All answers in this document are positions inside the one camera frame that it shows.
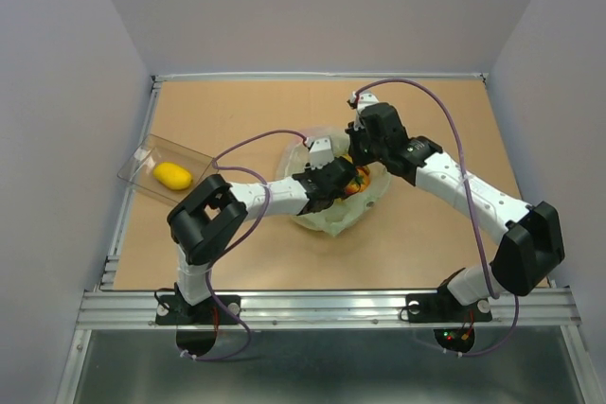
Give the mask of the red orange persimmon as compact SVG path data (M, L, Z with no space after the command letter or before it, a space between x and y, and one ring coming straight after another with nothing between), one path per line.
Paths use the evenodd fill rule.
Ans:
M356 167L356 172L356 176L345 187L345 195L347 197L364 192L370 185L369 167Z

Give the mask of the light green plastic bag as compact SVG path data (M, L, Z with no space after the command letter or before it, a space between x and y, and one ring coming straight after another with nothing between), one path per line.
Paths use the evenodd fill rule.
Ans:
M316 126L300 132L310 138L328 136L331 149L336 156L348 154L349 138L342 129L332 126ZM301 172L307 162L307 149L299 139L291 140L282 151L275 179L281 180ZM383 165L373 163L368 165L367 169L368 173L361 192L351 195L344 201L335 201L331 207L322 212L292 216L293 222L308 230L323 232L332 237L337 237L343 231L351 228L386 194L391 183L391 175Z

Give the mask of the yellow banana bunch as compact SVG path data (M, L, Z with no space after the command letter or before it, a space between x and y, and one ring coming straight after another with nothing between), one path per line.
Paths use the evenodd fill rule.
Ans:
M345 154L341 155L340 158L343 158L346 161L348 161L349 163L355 165L355 162L354 162L353 158L349 154L345 153Z

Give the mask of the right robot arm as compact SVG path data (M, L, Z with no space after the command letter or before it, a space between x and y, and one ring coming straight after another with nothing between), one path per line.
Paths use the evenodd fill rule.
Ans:
M438 313L456 319L471 304L507 291L529 295L564 258L558 211L547 202L532 205L503 193L463 169L441 146L411 137L397 110L375 99L352 103L346 130L355 164L378 162L393 176L424 190L467 216L478 233L497 246L492 260L463 269L439 287Z

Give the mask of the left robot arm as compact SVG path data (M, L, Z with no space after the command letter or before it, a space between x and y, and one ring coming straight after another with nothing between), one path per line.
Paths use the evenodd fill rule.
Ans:
M249 220L259 225L266 216L321 212L348 196L356 176L356 166L340 157L273 182L229 183L220 174L205 178L167 216L179 251L176 302L169 307L189 322L203 321L210 313L210 270L239 244L233 236L241 225Z

